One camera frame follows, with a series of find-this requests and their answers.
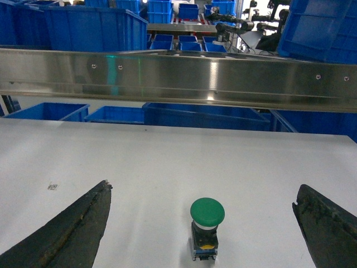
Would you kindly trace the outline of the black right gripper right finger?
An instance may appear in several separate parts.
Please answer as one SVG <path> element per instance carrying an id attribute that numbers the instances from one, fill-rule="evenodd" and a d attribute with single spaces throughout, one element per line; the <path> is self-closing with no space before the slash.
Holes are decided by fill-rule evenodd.
<path id="1" fill-rule="evenodd" d="M 306 184 L 292 209 L 316 267 L 356 267 L 356 216 Z"/>

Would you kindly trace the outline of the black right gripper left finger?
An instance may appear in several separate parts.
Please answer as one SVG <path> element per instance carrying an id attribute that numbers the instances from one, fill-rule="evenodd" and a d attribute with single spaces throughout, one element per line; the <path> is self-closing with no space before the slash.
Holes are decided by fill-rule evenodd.
<path id="1" fill-rule="evenodd" d="M 92 267 L 110 211 L 101 181 L 33 234 L 1 254 L 1 267 Z"/>

